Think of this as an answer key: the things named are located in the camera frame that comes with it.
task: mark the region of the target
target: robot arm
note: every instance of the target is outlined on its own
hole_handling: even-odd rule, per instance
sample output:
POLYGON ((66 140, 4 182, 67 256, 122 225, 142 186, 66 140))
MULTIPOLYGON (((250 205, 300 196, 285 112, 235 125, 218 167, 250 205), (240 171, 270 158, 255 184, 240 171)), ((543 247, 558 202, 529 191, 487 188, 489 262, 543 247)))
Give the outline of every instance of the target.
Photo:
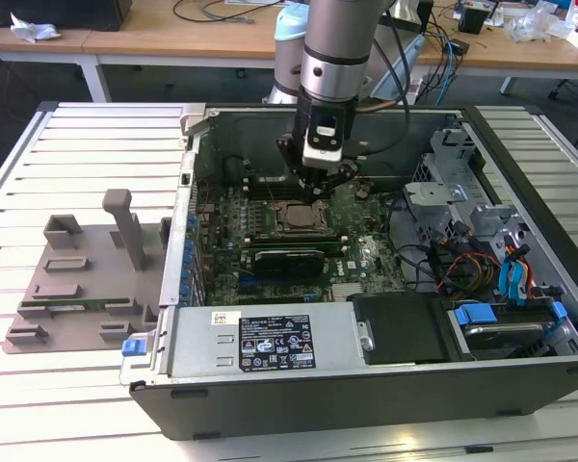
POLYGON ((389 0, 310 2, 294 129, 278 140, 278 147, 314 196, 357 174, 343 152, 376 28, 389 7, 389 0))

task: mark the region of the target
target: warning label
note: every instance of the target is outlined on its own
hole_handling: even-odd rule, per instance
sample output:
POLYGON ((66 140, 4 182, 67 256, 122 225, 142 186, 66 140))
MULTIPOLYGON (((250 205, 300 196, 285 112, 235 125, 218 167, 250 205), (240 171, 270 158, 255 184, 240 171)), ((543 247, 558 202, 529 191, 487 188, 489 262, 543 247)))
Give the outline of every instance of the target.
POLYGON ((314 368, 308 315, 240 318, 239 365, 244 372, 314 368))

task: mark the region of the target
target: blue latch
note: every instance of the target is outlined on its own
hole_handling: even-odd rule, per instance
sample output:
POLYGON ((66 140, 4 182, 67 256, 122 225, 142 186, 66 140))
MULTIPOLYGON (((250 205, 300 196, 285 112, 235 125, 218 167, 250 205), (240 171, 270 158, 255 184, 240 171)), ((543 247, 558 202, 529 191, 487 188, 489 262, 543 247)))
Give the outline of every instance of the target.
POLYGON ((560 301, 555 301, 552 303, 552 311, 554 312, 557 320, 562 320, 567 318, 567 310, 560 301))
POLYGON ((145 355, 145 339, 128 339, 122 343, 122 356, 145 355))
POLYGON ((497 322, 492 307, 487 303, 465 303, 454 310, 460 325, 497 322))

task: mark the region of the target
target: desk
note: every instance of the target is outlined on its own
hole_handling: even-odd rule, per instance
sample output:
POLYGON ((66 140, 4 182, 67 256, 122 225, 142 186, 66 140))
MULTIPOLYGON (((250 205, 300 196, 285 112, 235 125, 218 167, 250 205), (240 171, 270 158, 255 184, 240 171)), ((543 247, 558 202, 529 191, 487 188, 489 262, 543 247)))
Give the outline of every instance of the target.
MULTIPOLYGON (((439 5, 450 5, 449 0, 436 2, 439 5)), ((482 28, 479 35, 458 32, 458 22, 449 19, 452 12, 440 14, 435 8, 437 22, 443 27, 450 39, 459 39, 469 43, 470 48, 459 74, 488 77, 525 77, 544 79, 578 79, 578 49, 561 38, 552 38, 549 43, 543 41, 525 41, 513 43, 507 33, 500 27, 482 28)), ((437 65, 440 48, 434 38, 429 38, 418 59, 417 66, 428 70, 437 65)), ((506 79, 502 88, 509 91, 512 80, 506 79)))
MULTIPOLYGON (((129 188, 141 223, 171 216, 183 147, 167 135, 142 146, 136 129, 166 134, 180 113, 179 104, 63 103, 34 115, 0 169, 0 345, 50 215, 107 224, 102 194, 129 188), (113 135, 96 141, 99 119, 113 135)), ((7 355, 0 347, 0 461, 578 460, 578 392, 524 417, 173 442, 119 384, 120 363, 117 350, 7 355), (476 445, 493 453, 465 449, 476 445)))
MULTIPOLYGON (((278 8, 253 13, 255 24, 197 24, 174 16, 173 3, 174 0, 133 0, 132 11, 119 32, 65 30, 61 31, 60 39, 30 44, 15 38, 9 30, 0 29, 0 54, 7 61, 81 65, 95 102, 111 101, 102 64, 274 68, 278 8)), ((201 3, 186 0, 179 11, 204 17, 198 11, 201 3)), ((437 2, 437 6, 447 4, 449 0, 437 2)), ((218 14, 244 10, 227 5, 214 8, 218 14)), ((501 28, 484 27, 479 35, 473 36, 455 32, 457 21, 444 15, 438 21, 453 38, 471 45, 460 74, 578 79, 578 50, 565 40, 512 43, 501 28)), ((416 73, 428 73, 438 60, 439 51, 430 39, 418 58, 416 73)))

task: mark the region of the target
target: blue tab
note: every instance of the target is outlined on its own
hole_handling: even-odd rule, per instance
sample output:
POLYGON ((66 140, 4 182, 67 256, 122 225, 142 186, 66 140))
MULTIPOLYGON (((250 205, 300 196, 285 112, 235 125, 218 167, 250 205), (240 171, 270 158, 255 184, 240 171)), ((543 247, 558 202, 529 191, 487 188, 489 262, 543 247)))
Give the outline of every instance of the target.
POLYGON ((492 307, 487 303, 465 303, 454 310, 460 325, 497 322, 492 307))
POLYGON ((508 274, 510 273, 511 266, 509 262, 505 262, 499 271, 499 292, 501 295, 508 293, 508 274))
POLYGON ((145 339, 128 339, 122 343, 122 356, 145 355, 145 339))
POLYGON ((560 301, 555 301, 552 304, 552 311, 554 312, 555 316, 558 320, 562 320, 563 318, 567 318, 567 310, 563 306, 560 301))
POLYGON ((466 311, 462 308, 457 308, 454 310, 454 314, 456 315, 456 319, 458 320, 460 325, 469 324, 469 317, 466 314, 466 311))
POLYGON ((518 305, 522 306, 525 299, 520 297, 520 283, 524 277, 524 267, 519 263, 514 263, 512 269, 512 280, 510 281, 510 300, 514 300, 518 305))

